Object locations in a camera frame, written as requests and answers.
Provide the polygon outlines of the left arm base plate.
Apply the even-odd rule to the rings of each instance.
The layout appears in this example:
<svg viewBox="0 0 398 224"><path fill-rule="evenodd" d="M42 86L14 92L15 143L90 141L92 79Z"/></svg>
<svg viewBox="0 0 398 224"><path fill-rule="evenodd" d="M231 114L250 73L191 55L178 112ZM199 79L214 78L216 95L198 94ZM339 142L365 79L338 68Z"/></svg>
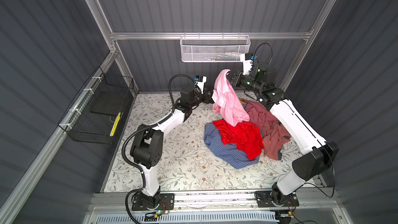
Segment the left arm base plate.
<svg viewBox="0 0 398 224"><path fill-rule="evenodd" d="M175 194L156 194L154 197L146 196L139 192L133 196L132 207L133 211L149 211L149 210L165 210L170 211L174 209Z"/></svg>

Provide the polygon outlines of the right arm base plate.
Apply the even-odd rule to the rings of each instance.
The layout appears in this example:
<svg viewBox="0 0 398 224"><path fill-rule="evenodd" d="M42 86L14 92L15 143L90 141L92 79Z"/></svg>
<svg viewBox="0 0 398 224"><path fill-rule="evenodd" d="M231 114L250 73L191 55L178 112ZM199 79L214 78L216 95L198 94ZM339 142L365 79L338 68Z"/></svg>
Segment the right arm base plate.
<svg viewBox="0 0 398 224"><path fill-rule="evenodd" d="M299 201L292 193L287 196L274 190L260 190L254 192L258 207L297 207Z"/></svg>

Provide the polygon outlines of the pink cloth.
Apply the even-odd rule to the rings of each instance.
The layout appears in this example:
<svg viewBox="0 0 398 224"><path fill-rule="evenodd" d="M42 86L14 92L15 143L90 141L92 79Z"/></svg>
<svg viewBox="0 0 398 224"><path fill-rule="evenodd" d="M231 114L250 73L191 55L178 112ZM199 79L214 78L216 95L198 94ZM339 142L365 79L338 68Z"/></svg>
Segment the pink cloth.
<svg viewBox="0 0 398 224"><path fill-rule="evenodd" d="M216 78L211 97L214 101L212 111L219 113L229 125L236 126L249 121L250 117L227 79L228 72L229 69L224 69Z"/></svg>

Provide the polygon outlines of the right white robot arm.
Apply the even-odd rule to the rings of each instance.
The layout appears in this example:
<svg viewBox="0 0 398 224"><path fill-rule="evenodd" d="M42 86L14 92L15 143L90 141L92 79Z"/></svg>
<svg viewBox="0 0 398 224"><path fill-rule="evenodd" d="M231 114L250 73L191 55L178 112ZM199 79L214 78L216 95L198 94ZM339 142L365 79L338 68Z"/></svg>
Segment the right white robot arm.
<svg viewBox="0 0 398 224"><path fill-rule="evenodd" d="M275 205L283 205L310 179L334 169L338 145L327 142L306 122L293 103L285 98L284 91L275 87L271 72L259 69L255 76L228 72L227 79L232 86L253 92L257 101L287 129L302 154L292 162L291 171L272 186L269 198Z"/></svg>

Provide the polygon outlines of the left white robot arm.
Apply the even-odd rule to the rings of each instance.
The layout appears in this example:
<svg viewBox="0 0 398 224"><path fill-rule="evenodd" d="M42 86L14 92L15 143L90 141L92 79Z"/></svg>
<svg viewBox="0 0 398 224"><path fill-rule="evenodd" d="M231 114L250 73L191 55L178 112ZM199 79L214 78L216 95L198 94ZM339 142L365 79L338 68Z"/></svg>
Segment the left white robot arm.
<svg viewBox="0 0 398 224"><path fill-rule="evenodd" d="M213 91L207 89L182 90L180 98L173 100L169 114L153 124L140 125L128 136L122 156L126 163L139 169L144 196L154 198L160 193L157 164L162 157L164 137L185 122L200 104L213 104L212 95Z"/></svg>

